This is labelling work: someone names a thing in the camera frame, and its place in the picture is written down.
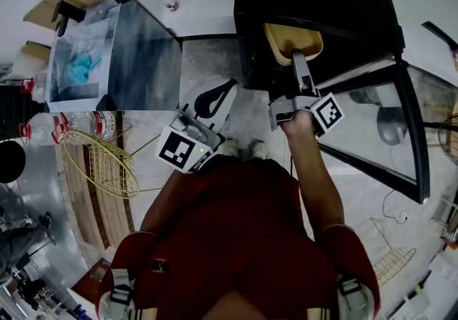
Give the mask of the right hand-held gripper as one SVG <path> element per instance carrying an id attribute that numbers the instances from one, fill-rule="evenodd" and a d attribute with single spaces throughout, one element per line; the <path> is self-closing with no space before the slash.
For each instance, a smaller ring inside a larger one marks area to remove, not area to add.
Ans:
<path id="1" fill-rule="evenodd" d="M 321 96 L 316 91 L 306 58 L 299 49 L 292 51 L 292 64 L 300 92 L 296 96 L 283 95 L 269 104 L 271 130 L 291 121 L 297 112 L 307 111 L 313 115 L 314 134 L 326 134 L 344 118 L 344 112 L 331 93 Z"/>

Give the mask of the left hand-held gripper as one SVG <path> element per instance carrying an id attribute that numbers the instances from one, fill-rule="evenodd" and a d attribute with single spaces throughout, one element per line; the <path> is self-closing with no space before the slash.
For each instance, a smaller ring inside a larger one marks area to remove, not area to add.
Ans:
<path id="1" fill-rule="evenodd" d="M 198 171 L 225 141 L 215 132 L 221 131 L 237 93 L 235 79 L 214 79 L 192 88 L 172 123 L 162 129 L 155 157 L 181 173 Z"/>

